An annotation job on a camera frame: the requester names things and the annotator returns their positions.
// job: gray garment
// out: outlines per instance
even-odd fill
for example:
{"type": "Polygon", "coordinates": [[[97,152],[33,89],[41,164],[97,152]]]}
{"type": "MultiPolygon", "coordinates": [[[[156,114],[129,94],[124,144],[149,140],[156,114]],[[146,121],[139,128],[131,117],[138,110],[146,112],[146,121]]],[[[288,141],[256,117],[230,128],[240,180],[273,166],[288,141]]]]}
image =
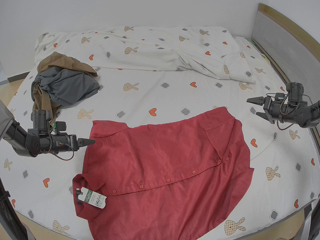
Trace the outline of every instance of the gray garment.
{"type": "Polygon", "coordinates": [[[70,106],[98,93],[99,83],[89,73],[53,66],[40,71],[31,85],[31,97],[34,101],[33,86],[40,82],[50,99],[57,105],[70,106]]]}

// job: red shirt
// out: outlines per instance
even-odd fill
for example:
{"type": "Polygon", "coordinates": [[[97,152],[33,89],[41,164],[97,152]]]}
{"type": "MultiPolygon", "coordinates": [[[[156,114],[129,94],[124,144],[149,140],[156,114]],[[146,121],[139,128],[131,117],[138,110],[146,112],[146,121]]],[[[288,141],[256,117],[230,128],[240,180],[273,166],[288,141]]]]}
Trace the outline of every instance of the red shirt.
{"type": "Polygon", "coordinates": [[[93,121],[83,173],[73,179],[107,196],[82,202],[95,240],[194,240],[222,223],[250,186],[242,124],[225,107],[159,125],[93,121]]]}

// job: wooden floor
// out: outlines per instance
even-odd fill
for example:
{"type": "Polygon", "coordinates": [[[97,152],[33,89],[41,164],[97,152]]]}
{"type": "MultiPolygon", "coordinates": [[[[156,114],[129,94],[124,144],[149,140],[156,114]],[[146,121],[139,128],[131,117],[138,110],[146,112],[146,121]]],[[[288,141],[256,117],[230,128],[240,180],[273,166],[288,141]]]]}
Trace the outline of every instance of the wooden floor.
{"type": "MultiPolygon", "coordinates": [[[[6,106],[8,106],[9,102],[11,101],[12,97],[18,90],[21,83],[22,83],[22,80],[19,80],[19,81],[15,81],[15,82],[0,86],[0,100],[6,106]]],[[[64,235],[58,234],[52,230],[48,230],[47,228],[40,226],[39,224],[22,216],[21,214],[18,214],[18,217],[21,219],[23,223],[25,223],[29,227],[32,234],[37,240],[71,239],[64,235]]],[[[264,230],[259,234],[255,234],[253,236],[247,237],[244,240],[276,240],[278,238],[290,239],[297,233],[298,229],[302,225],[303,220],[304,220],[304,212],[302,210],[299,213],[295,214],[294,216],[290,217],[289,219],[285,220],[284,222],[281,222],[280,224],[273,226],[272,228],[264,230]]],[[[0,225],[0,240],[10,240],[9,236],[4,231],[1,225],[0,225]]]]}

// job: hang tag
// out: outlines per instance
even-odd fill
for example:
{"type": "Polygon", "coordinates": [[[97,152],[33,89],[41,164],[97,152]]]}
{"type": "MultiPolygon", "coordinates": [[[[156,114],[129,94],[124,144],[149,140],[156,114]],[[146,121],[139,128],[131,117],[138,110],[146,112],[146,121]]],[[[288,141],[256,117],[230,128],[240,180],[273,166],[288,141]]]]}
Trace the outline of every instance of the hang tag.
{"type": "Polygon", "coordinates": [[[106,206],[106,196],[94,192],[85,187],[81,188],[81,193],[78,195],[79,200],[86,202],[92,206],[103,209],[106,206]]]}

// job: brown garment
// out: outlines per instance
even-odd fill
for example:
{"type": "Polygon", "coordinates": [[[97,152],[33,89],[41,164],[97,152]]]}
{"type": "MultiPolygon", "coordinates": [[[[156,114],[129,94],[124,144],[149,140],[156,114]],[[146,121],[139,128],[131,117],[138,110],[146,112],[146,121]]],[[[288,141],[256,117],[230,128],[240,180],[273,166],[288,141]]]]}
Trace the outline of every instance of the brown garment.
{"type": "MultiPolygon", "coordinates": [[[[62,67],[64,69],[69,70],[77,70],[77,71],[85,71],[90,73],[92,76],[96,77],[97,72],[86,63],[80,62],[75,58],[68,57],[64,54],[60,54],[54,51],[51,55],[43,59],[38,65],[38,73],[40,71],[46,71],[49,68],[56,66],[62,67]]],[[[49,110],[52,113],[51,124],[53,124],[56,120],[56,112],[57,108],[60,105],[55,104],[52,100],[50,100],[49,94],[42,90],[40,87],[40,83],[37,82],[33,86],[33,96],[34,96],[34,104],[32,111],[35,110],[49,110]]]]}

